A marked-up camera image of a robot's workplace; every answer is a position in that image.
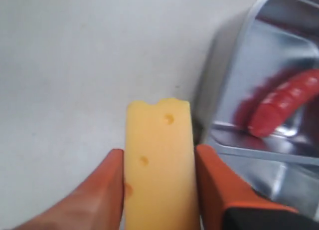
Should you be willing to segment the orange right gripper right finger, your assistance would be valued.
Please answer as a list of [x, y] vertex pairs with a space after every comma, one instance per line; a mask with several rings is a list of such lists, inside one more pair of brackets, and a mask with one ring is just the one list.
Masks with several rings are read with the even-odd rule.
[[298, 211], [257, 195], [208, 145], [195, 150], [197, 188], [204, 228], [222, 229], [222, 219], [230, 208]]

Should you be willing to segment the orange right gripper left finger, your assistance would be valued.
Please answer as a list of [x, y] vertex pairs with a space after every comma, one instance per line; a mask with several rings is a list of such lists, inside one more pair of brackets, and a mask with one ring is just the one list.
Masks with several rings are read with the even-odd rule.
[[124, 200], [124, 152], [112, 149], [68, 196], [17, 230], [118, 230]]

